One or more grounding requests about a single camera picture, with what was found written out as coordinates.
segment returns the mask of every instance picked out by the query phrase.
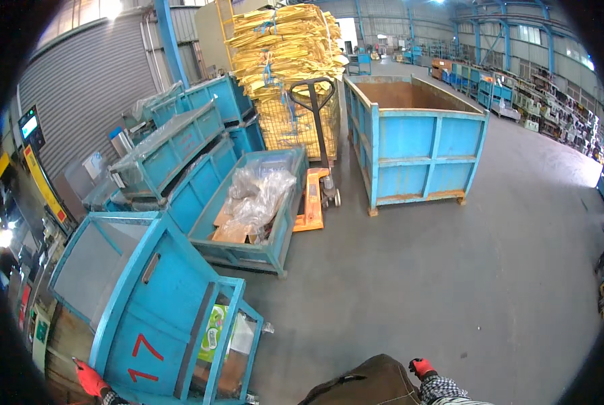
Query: stack of yellow bags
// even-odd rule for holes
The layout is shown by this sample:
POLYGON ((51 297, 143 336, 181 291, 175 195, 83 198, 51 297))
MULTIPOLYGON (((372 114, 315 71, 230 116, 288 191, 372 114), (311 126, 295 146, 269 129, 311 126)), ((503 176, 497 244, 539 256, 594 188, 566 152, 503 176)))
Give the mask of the stack of yellow bags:
MULTIPOLYGON (((255 101, 259 123, 269 150, 305 144, 308 157, 320 157, 313 113, 290 100, 286 93, 299 80, 327 77, 341 80, 348 63, 336 38, 336 19, 313 4, 277 10, 253 11, 234 16, 234 37, 226 42, 236 48, 234 74, 244 94, 255 101)), ((319 101, 329 94, 326 82, 315 85, 319 101)), ((295 96, 307 105, 306 85, 295 96)), ((336 157, 339 132, 338 88, 321 110, 322 129, 330 158, 336 157)))

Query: display screen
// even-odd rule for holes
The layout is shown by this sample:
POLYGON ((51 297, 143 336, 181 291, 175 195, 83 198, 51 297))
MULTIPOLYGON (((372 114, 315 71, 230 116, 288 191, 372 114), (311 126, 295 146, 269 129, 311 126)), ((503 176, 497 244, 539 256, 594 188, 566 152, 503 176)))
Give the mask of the display screen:
POLYGON ((22 126, 22 137, 23 139, 27 139, 30 136, 30 133, 36 129, 38 123, 36 121, 36 116, 30 118, 30 120, 22 126))

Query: metal cylinder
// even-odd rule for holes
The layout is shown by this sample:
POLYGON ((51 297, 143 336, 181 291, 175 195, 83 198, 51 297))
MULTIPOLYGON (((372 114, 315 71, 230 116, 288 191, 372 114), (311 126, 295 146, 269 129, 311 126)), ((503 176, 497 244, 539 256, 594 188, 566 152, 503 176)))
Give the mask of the metal cylinder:
POLYGON ((108 138, 111 140, 112 147, 115 149, 117 154, 121 157, 128 154, 133 150, 133 144, 129 141, 128 136, 124 132, 121 126, 115 128, 109 135, 108 138))

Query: work glove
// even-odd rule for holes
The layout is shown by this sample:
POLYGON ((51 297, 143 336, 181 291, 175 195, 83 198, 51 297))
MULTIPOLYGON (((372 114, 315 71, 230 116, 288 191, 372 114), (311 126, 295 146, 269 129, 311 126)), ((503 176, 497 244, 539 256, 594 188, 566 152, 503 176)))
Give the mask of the work glove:
POLYGON ((425 377, 430 377, 431 375, 437 375, 437 372, 430 364, 430 361, 427 361, 424 358, 416 358, 410 362, 408 366, 410 371, 412 371, 421 381, 425 377))
POLYGON ((111 386, 106 384, 106 381, 92 367, 78 359, 74 359, 74 363, 77 365, 75 370, 77 371, 79 382, 83 391, 87 394, 101 397, 102 388, 111 389, 111 386))

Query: brown apron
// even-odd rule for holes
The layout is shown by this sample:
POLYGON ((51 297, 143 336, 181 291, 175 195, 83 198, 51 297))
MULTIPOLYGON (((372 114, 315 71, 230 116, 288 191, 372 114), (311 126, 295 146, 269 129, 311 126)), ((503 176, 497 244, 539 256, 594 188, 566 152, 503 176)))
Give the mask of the brown apron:
POLYGON ((419 405, 419 390, 401 363, 379 354, 312 389, 299 405, 419 405))

